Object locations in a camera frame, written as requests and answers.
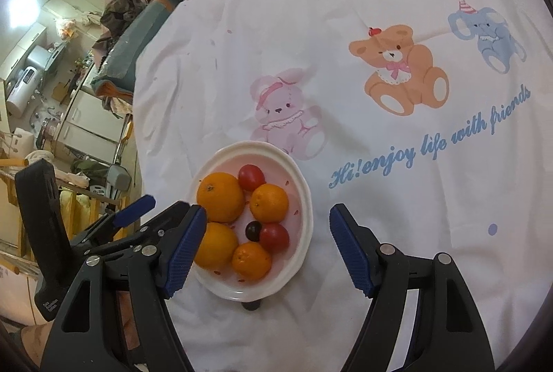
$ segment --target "brown teddy bear print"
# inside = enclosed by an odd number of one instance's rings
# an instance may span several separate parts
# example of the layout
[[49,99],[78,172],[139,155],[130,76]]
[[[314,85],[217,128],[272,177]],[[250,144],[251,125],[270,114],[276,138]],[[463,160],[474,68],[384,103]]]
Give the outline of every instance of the brown teddy bear print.
[[365,92],[386,111],[408,116],[417,104],[435,109],[445,104],[449,79],[433,65],[430,49],[413,42],[409,26],[371,28],[369,39],[353,41],[349,51],[377,68]]

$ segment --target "large orange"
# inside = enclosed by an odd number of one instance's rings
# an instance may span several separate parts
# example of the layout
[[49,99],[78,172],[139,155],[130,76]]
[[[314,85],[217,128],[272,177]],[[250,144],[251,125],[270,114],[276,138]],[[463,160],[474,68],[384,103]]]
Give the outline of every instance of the large orange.
[[204,269],[215,270],[230,263],[238,247],[238,238],[232,228],[209,222],[194,262]]
[[240,244],[232,256],[232,268],[246,280],[259,280],[273,264],[269,252],[257,242]]
[[282,222],[288,212],[288,195],[277,185],[261,185],[252,193],[250,211],[262,224]]
[[201,181],[196,202],[205,208],[207,220],[228,224],[244,211],[244,191],[235,176],[214,172]]

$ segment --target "cherry tomato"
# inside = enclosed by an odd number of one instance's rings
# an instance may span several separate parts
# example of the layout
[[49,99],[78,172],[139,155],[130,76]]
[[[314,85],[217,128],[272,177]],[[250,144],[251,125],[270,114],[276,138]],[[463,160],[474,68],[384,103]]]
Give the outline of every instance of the cherry tomato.
[[259,233],[259,244],[269,253],[279,253],[290,245],[290,236],[280,224],[265,224]]
[[263,171],[255,165],[245,165],[240,168],[238,182],[242,189],[254,192],[265,183]]
[[259,242],[259,233],[261,232],[261,222],[251,221],[245,226],[245,236],[250,241]]

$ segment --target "blue textured rubber pad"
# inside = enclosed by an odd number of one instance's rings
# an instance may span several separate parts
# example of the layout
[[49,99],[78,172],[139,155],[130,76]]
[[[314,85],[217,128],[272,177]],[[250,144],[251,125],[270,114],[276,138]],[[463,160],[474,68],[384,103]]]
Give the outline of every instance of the blue textured rubber pad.
[[207,215],[203,208],[198,209],[192,221],[176,247],[167,268],[167,281],[165,292],[172,297],[176,291],[182,289],[188,276],[192,261],[196,256],[200,242],[204,237],[207,224]]
[[330,231],[353,285],[369,297],[374,289],[369,273],[369,260],[336,207],[330,210]]
[[136,202],[132,202],[128,207],[115,214],[113,226],[126,227],[127,225],[131,225],[155,207],[156,200],[154,196],[149,194],[143,195]]

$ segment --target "white plate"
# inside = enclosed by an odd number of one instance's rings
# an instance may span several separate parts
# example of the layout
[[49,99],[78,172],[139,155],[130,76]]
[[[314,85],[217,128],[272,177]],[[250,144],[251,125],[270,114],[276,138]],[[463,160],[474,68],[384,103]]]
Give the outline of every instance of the white plate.
[[[229,267],[223,271],[207,271],[193,264],[193,272],[207,289],[228,300],[253,302],[278,292],[300,270],[307,254],[313,234],[313,207],[311,192],[305,178],[294,160],[271,144],[259,141],[242,141],[218,151],[196,174],[190,192],[189,202],[196,201],[200,181],[212,172],[222,171],[238,176],[241,166],[257,164],[265,174],[268,183],[283,187],[289,197],[290,206],[282,225],[290,234],[290,247],[286,252],[273,256],[271,271],[258,282],[248,283],[240,279]],[[248,205],[244,213],[233,224],[240,243],[246,242],[244,229],[253,220]]]

